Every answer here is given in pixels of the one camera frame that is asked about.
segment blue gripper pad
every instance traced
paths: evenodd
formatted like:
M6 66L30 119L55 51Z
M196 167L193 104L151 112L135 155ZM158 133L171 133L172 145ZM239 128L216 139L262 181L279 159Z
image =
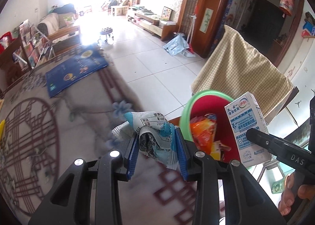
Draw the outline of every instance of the blue gripper pad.
M128 180L131 179L131 177L134 174L134 170L136 168L137 158L139 154L139 135L135 137L135 140L133 141L132 148L130 151L130 155L128 158L128 169L127 169L127 178Z
M179 129L175 130L175 138L176 138L176 146L177 146L177 158L179 167L181 170L181 175L183 179L186 181L188 177L188 170L187 170L187 158L184 152L183 142L184 139L181 138L179 132Z

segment cardboard box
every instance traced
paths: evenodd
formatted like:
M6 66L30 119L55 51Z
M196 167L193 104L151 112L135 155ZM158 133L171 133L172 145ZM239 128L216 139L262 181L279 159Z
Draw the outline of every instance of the cardboard box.
M233 130L241 162L245 167L258 165L271 159L270 153L246 139L249 128L268 134L267 125L255 97L246 92L225 106Z

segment metal screw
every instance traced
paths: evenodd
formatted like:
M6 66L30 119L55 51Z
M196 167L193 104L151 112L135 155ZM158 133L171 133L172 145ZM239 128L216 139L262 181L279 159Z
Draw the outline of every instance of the metal screw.
M197 151L197 152L195 153L195 155L196 155L196 157L203 158L203 157L204 157L204 152L202 152L202 151Z
M82 165L83 164L83 159L77 159L75 162L74 162L74 164L75 165Z
M120 154L120 152L119 151L117 151L117 150L113 150L113 151L111 151L110 152L110 156L111 157L113 157L113 158L115 158L115 157L118 157L119 156L119 154Z
M236 159L233 159L233 160L231 161L231 164L232 164L233 166L239 166L239 165L240 165L240 162L239 162L238 160L236 160Z

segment yellow checkered fabric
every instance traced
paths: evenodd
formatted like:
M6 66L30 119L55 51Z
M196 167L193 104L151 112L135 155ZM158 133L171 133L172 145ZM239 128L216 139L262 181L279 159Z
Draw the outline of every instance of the yellow checkered fabric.
M191 85L193 94L217 90L236 99L252 93L267 116L293 89L292 82L231 27Z

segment white tile floor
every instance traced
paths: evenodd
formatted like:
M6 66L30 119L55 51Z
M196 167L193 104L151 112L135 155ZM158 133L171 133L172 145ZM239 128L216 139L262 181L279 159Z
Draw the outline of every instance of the white tile floor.
M95 25L91 18L85 20L89 25ZM137 93L144 109L161 112L168 120L179 117L191 98L190 85L206 59L199 56L170 56L162 48L165 43L160 38L133 25L125 17L100 15L97 20L98 25L101 21L103 27L113 28L114 40L109 40L110 45L104 49L113 57L120 74ZM85 34L84 29L81 32L83 43L92 38L91 34Z

